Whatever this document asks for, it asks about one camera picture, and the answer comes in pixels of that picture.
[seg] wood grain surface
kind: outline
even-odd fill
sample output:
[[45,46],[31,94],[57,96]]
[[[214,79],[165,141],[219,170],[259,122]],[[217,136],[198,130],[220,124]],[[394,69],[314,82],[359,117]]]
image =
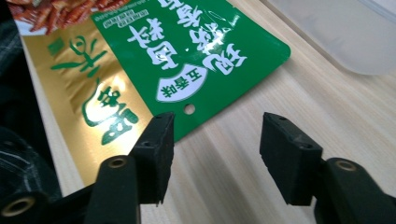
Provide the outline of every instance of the wood grain surface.
[[[324,148],[324,159],[341,157],[359,163],[382,190],[396,196],[396,74],[342,71],[259,0],[230,2],[287,43],[291,57],[176,143],[164,204],[143,205],[142,223],[315,223],[313,206],[284,203],[262,162],[264,112],[290,119]],[[32,78],[67,195],[82,188],[82,182],[34,71]]]

